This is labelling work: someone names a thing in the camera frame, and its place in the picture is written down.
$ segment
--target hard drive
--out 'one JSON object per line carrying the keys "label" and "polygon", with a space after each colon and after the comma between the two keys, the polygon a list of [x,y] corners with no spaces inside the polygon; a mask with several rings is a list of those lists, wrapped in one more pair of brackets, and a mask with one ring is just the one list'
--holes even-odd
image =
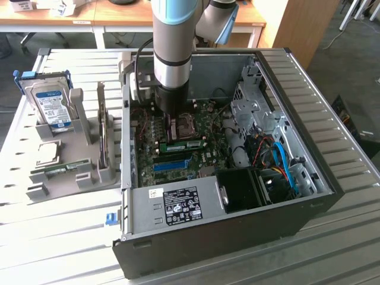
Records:
{"label": "hard drive", "polygon": [[39,124],[48,124],[52,132],[72,129],[71,121],[78,119],[78,114],[69,100],[72,83],[68,71],[50,74],[29,71],[21,77],[15,71],[14,75],[16,84],[35,110]]}

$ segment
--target white work surface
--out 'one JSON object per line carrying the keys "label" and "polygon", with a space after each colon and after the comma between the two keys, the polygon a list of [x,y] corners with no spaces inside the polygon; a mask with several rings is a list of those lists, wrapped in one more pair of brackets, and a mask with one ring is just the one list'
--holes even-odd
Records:
{"label": "white work surface", "polygon": [[[69,69],[74,87],[84,89],[87,116],[96,114],[96,81],[105,80],[106,105],[120,119],[119,51],[52,50],[37,59],[34,70]],[[292,55],[281,49],[262,52],[346,192],[329,212],[293,237],[126,280],[105,245],[111,238],[103,228],[106,214],[120,207],[118,189],[28,205],[22,187],[25,154],[15,152],[25,147],[19,144],[27,146],[24,136],[33,127],[26,126],[34,118],[22,99],[0,154],[1,179],[8,185],[0,184],[0,203],[9,203],[0,206],[0,284],[380,284],[376,170]],[[261,229],[253,230],[260,234]]]}

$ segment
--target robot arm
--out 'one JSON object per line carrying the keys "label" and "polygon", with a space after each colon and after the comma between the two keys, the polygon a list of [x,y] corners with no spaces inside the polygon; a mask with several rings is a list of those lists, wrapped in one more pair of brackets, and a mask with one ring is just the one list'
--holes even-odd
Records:
{"label": "robot arm", "polygon": [[156,104],[176,115],[187,99],[192,41],[197,35],[226,43],[239,6],[236,0],[151,0]]}

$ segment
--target wooden desk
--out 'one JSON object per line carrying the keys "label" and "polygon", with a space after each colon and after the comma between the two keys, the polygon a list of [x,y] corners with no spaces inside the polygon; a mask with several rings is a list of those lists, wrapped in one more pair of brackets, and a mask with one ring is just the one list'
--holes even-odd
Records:
{"label": "wooden desk", "polygon": [[48,9],[14,12],[9,0],[0,0],[0,31],[8,31],[6,25],[20,26],[24,32],[31,31],[28,27],[34,26],[83,26],[84,24],[92,26],[95,7],[96,2],[90,2],[76,8],[73,16],[54,17]]}
{"label": "wooden desk", "polygon": [[[265,20],[250,1],[244,1],[244,3],[238,2],[240,7],[232,33],[250,34],[248,47],[255,48],[261,30],[265,27]],[[150,1],[139,0],[135,4],[118,6],[108,0],[98,0],[94,22],[98,48],[102,45],[105,32],[152,32],[153,19]]]}

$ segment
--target motherboard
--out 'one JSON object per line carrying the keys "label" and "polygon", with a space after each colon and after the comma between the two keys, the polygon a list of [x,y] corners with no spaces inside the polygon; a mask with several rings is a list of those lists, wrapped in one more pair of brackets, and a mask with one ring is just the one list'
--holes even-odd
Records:
{"label": "motherboard", "polygon": [[222,108],[212,100],[193,101],[170,127],[153,102],[132,108],[138,187],[207,177],[229,168]]}

